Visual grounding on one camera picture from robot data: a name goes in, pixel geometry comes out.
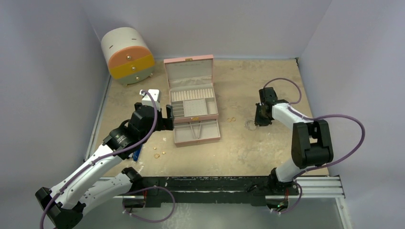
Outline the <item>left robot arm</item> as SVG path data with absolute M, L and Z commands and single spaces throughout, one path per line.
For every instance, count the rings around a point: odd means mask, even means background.
M 131 118 L 110 131 L 78 169 L 52 188 L 36 191 L 35 197 L 43 209 L 40 228 L 44 228 L 44 220 L 49 218 L 56 229 L 72 229 L 94 207 L 117 195 L 149 194 L 153 189 L 169 192 L 167 188 L 145 183 L 131 167 L 124 168 L 108 182 L 97 183 L 112 167 L 140 149 L 153 132 L 174 129 L 172 105 L 166 106 L 164 118 L 158 104 L 135 103 Z

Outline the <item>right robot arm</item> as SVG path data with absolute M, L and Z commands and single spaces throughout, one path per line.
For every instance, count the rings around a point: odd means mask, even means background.
M 268 188 L 280 194 L 293 185 L 294 178 L 307 168 L 317 168 L 334 158 L 330 129 L 327 121 L 309 120 L 290 107 L 288 101 L 278 99 L 272 87 L 259 90 L 260 102 L 256 104 L 254 123 L 268 126 L 279 121 L 292 132 L 291 158 L 273 168 L 268 178 Z

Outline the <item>pink jewelry box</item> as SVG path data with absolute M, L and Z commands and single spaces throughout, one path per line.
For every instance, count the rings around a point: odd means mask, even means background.
M 219 140 L 213 55 L 165 59 L 177 146 Z

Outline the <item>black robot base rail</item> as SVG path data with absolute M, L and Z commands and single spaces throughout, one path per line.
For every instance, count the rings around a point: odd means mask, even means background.
M 288 207 L 289 197 L 298 197 L 293 182 L 279 182 L 275 171 L 268 176 L 242 177 L 143 177 L 133 168 L 122 174 L 129 177 L 130 195 L 140 194 L 141 206 L 159 208 L 163 203 L 250 204 L 273 210 Z

